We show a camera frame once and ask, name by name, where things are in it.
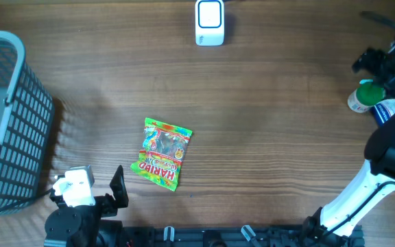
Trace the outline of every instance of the wooden table surface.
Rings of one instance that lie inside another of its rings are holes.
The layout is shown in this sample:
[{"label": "wooden table surface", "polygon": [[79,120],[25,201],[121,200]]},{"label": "wooden table surface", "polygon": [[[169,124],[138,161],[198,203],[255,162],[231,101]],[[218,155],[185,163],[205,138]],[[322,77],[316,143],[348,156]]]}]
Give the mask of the wooden table surface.
[{"label": "wooden table surface", "polygon": [[[118,165],[130,206],[125,226],[300,224],[330,202],[363,163],[376,129],[347,97],[367,74],[351,64],[394,31],[395,1],[232,1],[221,47],[194,41],[194,3],[0,6],[27,62],[56,98],[40,190],[69,167],[92,165],[96,195]],[[130,164],[144,118],[193,131],[176,192]],[[48,198],[0,217],[0,246],[41,246]],[[360,222],[367,246],[395,246],[395,193]]]}]

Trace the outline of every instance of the laundry basket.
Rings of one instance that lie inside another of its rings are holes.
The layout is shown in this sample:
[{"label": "laundry basket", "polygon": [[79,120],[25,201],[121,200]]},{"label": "laundry basket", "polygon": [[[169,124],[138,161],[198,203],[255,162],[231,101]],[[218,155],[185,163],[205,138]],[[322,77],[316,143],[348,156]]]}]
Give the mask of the laundry basket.
[{"label": "laundry basket", "polygon": [[0,32],[0,208],[36,195],[53,116],[53,100],[25,63],[21,40]]}]

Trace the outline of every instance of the green lid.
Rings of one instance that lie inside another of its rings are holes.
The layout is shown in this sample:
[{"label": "green lid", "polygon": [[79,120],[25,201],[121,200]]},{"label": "green lid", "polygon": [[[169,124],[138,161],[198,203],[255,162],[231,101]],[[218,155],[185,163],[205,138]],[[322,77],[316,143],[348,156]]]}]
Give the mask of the green lid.
[{"label": "green lid", "polygon": [[356,90],[356,97],[362,104],[373,106],[383,100],[385,97],[385,90],[379,86],[373,85],[371,82],[366,82]]}]

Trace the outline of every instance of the white box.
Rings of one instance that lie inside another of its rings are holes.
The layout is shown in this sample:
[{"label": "white box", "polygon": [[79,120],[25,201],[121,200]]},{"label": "white box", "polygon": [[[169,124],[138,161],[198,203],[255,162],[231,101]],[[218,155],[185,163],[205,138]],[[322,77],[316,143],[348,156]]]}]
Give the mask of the white box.
[{"label": "white box", "polygon": [[198,0],[195,4],[196,45],[216,46],[224,42],[225,10],[221,0]]}]

